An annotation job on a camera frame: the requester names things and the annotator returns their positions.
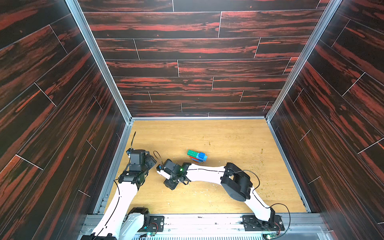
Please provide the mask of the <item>green long lego brick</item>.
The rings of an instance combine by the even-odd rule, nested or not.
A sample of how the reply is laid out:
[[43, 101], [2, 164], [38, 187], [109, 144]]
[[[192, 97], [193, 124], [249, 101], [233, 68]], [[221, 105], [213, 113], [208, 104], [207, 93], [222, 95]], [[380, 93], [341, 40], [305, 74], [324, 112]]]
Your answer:
[[188, 150], [188, 152], [187, 152], [188, 156], [191, 156], [191, 157], [194, 157], [194, 158], [198, 158], [198, 154], [199, 154], [199, 152], [192, 151], [192, 150]]

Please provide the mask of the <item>blue small lego brick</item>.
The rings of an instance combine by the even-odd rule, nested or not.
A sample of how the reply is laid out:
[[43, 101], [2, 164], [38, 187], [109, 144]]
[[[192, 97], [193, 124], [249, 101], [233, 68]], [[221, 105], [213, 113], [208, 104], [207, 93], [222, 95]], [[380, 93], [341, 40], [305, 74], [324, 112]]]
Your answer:
[[198, 158], [199, 158], [201, 161], [205, 162], [205, 161], [207, 160], [208, 156], [207, 156], [206, 154], [204, 154], [204, 153], [199, 153], [199, 154], [198, 154]]

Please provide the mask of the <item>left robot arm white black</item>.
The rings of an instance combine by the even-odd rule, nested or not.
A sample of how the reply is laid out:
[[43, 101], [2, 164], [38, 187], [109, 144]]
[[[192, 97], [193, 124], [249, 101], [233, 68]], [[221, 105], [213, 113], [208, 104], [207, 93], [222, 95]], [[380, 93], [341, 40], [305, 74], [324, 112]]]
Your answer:
[[149, 221], [147, 209], [134, 210], [125, 220], [127, 211], [156, 160], [145, 150], [130, 151], [130, 162], [117, 178], [115, 193], [107, 211], [90, 235], [82, 240], [132, 240]]

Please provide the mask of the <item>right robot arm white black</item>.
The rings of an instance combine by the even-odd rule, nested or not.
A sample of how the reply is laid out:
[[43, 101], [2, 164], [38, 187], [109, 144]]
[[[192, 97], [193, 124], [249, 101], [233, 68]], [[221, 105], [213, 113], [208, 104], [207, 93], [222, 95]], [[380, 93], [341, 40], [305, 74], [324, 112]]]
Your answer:
[[268, 206], [256, 193], [256, 187], [246, 170], [241, 170], [233, 163], [222, 167], [199, 166], [183, 163], [181, 166], [166, 160], [158, 165], [157, 173], [165, 177], [164, 184], [174, 190], [178, 184], [187, 185], [190, 182], [207, 182], [220, 185], [233, 200], [244, 202], [254, 213], [255, 217], [269, 224], [275, 220], [275, 210]]

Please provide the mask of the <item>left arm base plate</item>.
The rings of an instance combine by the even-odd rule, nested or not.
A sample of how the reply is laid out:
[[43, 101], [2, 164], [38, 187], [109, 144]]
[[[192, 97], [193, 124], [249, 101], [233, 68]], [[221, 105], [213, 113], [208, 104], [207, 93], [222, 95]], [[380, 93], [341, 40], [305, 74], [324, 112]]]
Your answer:
[[144, 219], [144, 225], [139, 232], [163, 232], [165, 224], [164, 216], [148, 215]]

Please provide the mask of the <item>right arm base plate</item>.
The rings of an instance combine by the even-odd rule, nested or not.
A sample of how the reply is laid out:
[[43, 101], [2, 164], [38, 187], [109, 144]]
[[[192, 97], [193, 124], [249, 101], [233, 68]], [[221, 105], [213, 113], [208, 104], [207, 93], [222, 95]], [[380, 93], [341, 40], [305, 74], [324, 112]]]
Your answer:
[[280, 215], [274, 215], [270, 221], [259, 220], [254, 215], [243, 215], [241, 224], [246, 232], [281, 232], [285, 230]]

